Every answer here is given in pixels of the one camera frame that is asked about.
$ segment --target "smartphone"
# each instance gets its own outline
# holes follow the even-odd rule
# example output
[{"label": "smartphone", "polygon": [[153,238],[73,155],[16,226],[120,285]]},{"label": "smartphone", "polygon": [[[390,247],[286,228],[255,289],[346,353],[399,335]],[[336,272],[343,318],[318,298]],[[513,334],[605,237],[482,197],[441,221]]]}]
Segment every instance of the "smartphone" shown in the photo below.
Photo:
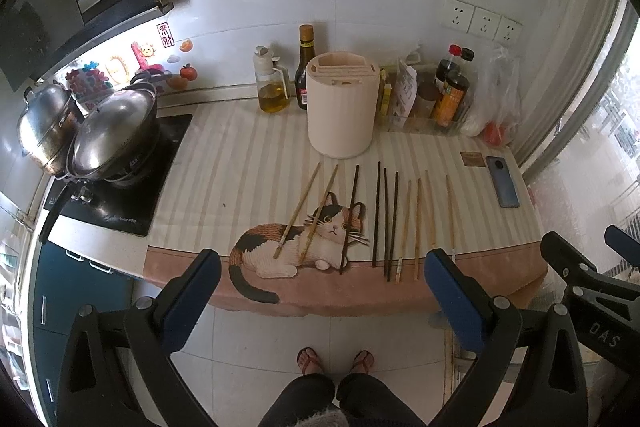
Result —
[{"label": "smartphone", "polygon": [[520,206],[516,187],[513,185],[507,161],[498,156],[487,156],[486,166],[494,181],[495,194],[502,208],[517,208]]}]

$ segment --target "gas stove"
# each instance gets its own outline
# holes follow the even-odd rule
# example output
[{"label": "gas stove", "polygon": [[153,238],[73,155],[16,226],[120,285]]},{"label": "gas stove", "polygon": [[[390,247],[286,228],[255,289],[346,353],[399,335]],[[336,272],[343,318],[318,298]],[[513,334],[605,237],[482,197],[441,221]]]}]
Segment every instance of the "gas stove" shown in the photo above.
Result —
[{"label": "gas stove", "polygon": [[[80,190],[79,197],[64,206],[61,215],[105,229],[147,235],[164,181],[191,117],[190,114],[181,114],[158,118],[160,139],[148,160],[152,169],[143,179],[130,187],[114,187],[108,182],[87,183]],[[64,186],[63,181],[53,182],[45,210],[51,209]]]}]

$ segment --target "black chopstick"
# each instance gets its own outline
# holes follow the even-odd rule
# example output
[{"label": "black chopstick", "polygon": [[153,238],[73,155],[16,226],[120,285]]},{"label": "black chopstick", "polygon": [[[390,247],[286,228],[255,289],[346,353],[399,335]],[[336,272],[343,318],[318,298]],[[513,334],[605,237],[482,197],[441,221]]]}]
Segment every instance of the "black chopstick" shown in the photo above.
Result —
[{"label": "black chopstick", "polygon": [[394,261],[394,243],[396,242],[396,217],[398,217],[398,171],[394,184],[394,219],[391,222],[391,245],[389,246],[389,268],[386,270],[386,281],[391,280],[391,263]]},{"label": "black chopstick", "polygon": [[378,216],[380,215],[380,162],[378,162],[378,181],[376,182],[376,217],[373,224],[373,251],[371,252],[371,266],[378,261]]},{"label": "black chopstick", "polygon": [[386,185],[386,167],[385,172],[385,262],[382,267],[382,275],[386,277],[387,263],[389,259],[389,188]]},{"label": "black chopstick", "polygon": [[342,257],[340,257],[340,269],[339,274],[342,274],[344,268],[344,260],[347,257],[347,245],[349,242],[349,232],[351,232],[351,217],[353,214],[353,205],[356,202],[356,187],[358,186],[358,173],[360,172],[360,166],[356,165],[356,173],[353,175],[353,188],[351,189],[351,204],[349,205],[349,219],[347,220],[347,229],[344,234],[344,243],[342,244]]}]

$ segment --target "person's leg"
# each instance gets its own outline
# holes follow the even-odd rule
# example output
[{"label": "person's leg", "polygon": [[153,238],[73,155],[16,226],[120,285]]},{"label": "person's leg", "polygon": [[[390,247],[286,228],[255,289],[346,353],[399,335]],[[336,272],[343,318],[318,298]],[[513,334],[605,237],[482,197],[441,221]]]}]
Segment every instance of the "person's leg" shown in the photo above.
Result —
[{"label": "person's leg", "polygon": [[418,416],[380,380],[369,375],[373,355],[361,351],[353,361],[353,368],[340,382],[336,398],[340,408],[356,418],[397,420],[417,427],[425,427]]},{"label": "person's leg", "polygon": [[298,366],[303,376],[289,382],[258,427],[289,427],[332,406],[335,386],[322,373],[316,352],[310,347],[300,350]]}]

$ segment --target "kitchen counter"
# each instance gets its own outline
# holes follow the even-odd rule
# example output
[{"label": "kitchen counter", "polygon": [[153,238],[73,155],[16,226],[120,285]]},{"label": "kitchen counter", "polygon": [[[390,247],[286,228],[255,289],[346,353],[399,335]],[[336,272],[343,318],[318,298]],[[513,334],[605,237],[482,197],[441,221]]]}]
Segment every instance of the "kitchen counter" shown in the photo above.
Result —
[{"label": "kitchen counter", "polygon": [[[400,173],[396,256],[401,245],[406,183],[429,172],[435,201],[435,244],[450,250],[446,174],[456,204],[456,261],[489,293],[513,295],[546,273],[538,242],[542,232],[527,189],[508,149],[495,150],[478,139],[378,132],[365,153],[347,160],[325,158],[306,137],[306,114],[292,104],[268,115],[255,100],[214,102],[174,108],[169,114],[193,112],[191,126],[167,177],[147,237],[100,229],[61,217],[50,239],[100,263],[163,285],[180,275],[193,253],[212,248],[223,258],[223,281],[212,304],[227,309],[252,309],[267,314],[325,315],[389,313],[406,309],[436,309],[424,282],[413,282],[415,199],[412,204],[402,282],[391,289],[370,267],[371,248],[349,248],[350,268],[300,267],[292,279],[262,279],[247,267],[244,277],[256,287],[280,295],[280,303],[256,303],[241,296],[228,279],[226,264],[232,248],[248,229],[266,223],[287,223],[316,164],[321,169],[296,225],[318,206],[335,164],[332,187],[338,204],[348,205],[354,168],[360,165],[356,201],[364,204],[362,233],[372,241],[378,161],[388,171],[390,198],[393,175]],[[167,116],[166,110],[160,116]],[[466,167],[461,151],[503,156],[520,199],[519,208],[498,206],[486,168]],[[380,245],[384,244],[381,197]],[[428,220],[423,204],[421,256],[429,250]],[[383,256],[380,248],[378,257]]]}]

